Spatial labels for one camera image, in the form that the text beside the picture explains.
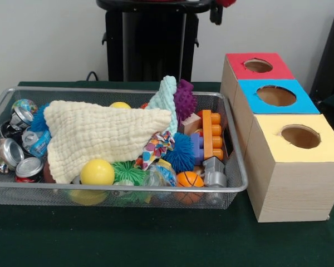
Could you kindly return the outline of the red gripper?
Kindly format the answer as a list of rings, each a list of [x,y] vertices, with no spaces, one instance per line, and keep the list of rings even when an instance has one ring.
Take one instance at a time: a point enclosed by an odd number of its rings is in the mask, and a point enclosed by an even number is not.
[[[216,25],[221,25],[223,16],[223,7],[230,7],[235,4],[236,0],[216,0],[218,4],[217,7],[210,8],[209,19],[211,23],[216,23]]]

